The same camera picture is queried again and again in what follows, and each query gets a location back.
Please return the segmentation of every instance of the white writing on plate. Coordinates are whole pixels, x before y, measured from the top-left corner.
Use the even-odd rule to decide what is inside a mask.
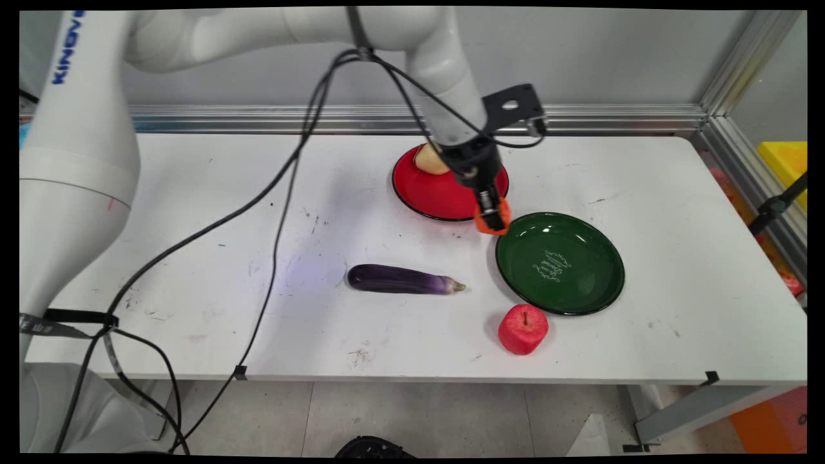
[[[561,282],[557,276],[560,275],[564,269],[572,267],[573,266],[567,262],[567,259],[564,259],[564,256],[558,253],[551,253],[547,250],[544,251],[544,260],[539,264],[533,264],[533,268],[539,272],[540,276],[553,282]]]

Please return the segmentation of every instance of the white robotic arm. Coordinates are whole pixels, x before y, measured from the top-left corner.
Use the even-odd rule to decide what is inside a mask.
[[[120,83],[124,59],[138,69],[171,72],[273,45],[363,45],[364,39],[377,50],[403,50],[407,71],[415,80],[476,128],[490,128],[452,7],[242,8],[200,18],[180,11],[66,12],[51,74],[20,154],[21,329],[31,324],[25,316],[42,318],[63,287],[106,250],[126,224],[140,161]],[[500,162],[495,145],[416,92],[433,139],[442,147],[442,158],[460,183],[475,190],[482,214],[490,213],[484,220],[491,224],[488,218],[495,220],[498,213],[493,179]],[[49,384],[51,375],[24,369],[30,341],[31,335],[21,332],[21,423],[32,402],[41,413],[48,406],[55,416],[51,420],[59,423],[64,405],[46,404],[31,395],[24,400],[24,385],[32,379],[36,384],[37,376],[40,384]],[[60,385],[67,378],[62,374]],[[117,420],[110,417],[106,423]],[[21,450],[48,447],[56,430],[29,428],[35,430],[35,438],[24,446],[21,436]],[[83,439],[82,433],[70,436]]]

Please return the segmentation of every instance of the red apple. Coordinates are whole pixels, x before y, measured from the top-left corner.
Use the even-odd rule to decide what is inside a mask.
[[[545,313],[532,305],[515,305],[498,326],[498,339],[515,354],[533,353],[545,339],[549,324]]]

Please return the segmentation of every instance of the green plate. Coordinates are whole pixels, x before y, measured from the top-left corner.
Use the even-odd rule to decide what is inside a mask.
[[[507,285],[542,310],[589,315],[615,301],[625,285],[619,252],[598,229],[559,213],[524,215],[496,243]]]

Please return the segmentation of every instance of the kinova logo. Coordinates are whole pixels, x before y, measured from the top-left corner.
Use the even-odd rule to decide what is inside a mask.
[[[68,27],[68,34],[63,41],[63,56],[57,62],[57,71],[54,72],[54,79],[52,83],[59,84],[66,82],[66,74],[68,74],[68,67],[71,65],[69,57],[74,54],[74,47],[78,44],[78,29],[80,29],[80,21],[77,18],[83,17],[86,10],[76,10],[72,16],[72,25]]]

